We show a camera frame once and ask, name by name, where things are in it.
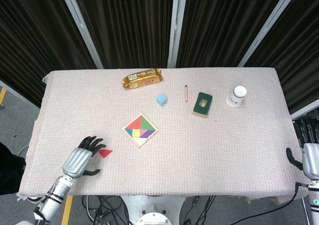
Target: red triangle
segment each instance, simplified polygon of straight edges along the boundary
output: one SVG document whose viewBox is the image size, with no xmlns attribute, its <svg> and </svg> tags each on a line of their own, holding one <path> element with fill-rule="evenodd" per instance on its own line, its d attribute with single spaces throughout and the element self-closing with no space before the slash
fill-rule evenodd
<svg viewBox="0 0 319 225">
<path fill-rule="evenodd" d="M 140 129 L 142 124 L 142 116 L 134 120 L 126 129 Z"/>
<path fill-rule="evenodd" d="M 108 150 L 108 149 L 100 149 L 99 153 L 101 154 L 101 156 L 103 158 L 105 158 L 106 156 L 108 156 L 113 150 Z"/>
</svg>

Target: gold wrapper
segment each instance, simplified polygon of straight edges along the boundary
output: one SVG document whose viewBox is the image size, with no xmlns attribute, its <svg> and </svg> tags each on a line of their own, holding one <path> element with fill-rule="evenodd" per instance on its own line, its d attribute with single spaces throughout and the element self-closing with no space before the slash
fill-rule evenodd
<svg viewBox="0 0 319 225">
<path fill-rule="evenodd" d="M 130 74 L 122 79 L 124 88 L 135 89 L 148 84 L 154 84 L 163 80 L 160 69 L 149 69 L 135 74 Z"/>
</svg>

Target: pencil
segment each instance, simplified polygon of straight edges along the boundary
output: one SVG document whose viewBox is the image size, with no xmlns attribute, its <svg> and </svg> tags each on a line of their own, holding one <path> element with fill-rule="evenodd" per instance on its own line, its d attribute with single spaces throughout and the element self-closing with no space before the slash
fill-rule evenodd
<svg viewBox="0 0 319 225">
<path fill-rule="evenodd" d="M 188 87 L 187 84 L 185 85 L 185 102 L 188 101 Z"/>
</svg>

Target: light blue block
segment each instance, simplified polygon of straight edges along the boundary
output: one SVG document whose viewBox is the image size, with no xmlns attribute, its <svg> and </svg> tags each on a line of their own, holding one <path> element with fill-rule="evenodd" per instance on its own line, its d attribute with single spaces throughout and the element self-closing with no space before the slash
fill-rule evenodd
<svg viewBox="0 0 319 225">
<path fill-rule="evenodd" d="M 160 95 L 157 97 L 156 101 L 158 102 L 158 104 L 160 104 L 160 106 L 163 106 L 163 105 L 165 105 L 166 102 L 167 102 L 167 97 L 166 97 L 164 94 L 160 94 Z"/>
</svg>

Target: green triangle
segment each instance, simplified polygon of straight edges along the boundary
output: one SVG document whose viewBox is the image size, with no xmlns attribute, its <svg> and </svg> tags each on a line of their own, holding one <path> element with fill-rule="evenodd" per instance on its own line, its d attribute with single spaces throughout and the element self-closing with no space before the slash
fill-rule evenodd
<svg viewBox="0 0 319 225">
<path fill-rule="evenodd" d="M 144 117 L 142 117 L 141 129 L 155 130 L 155 128 Z"/>
</svg>

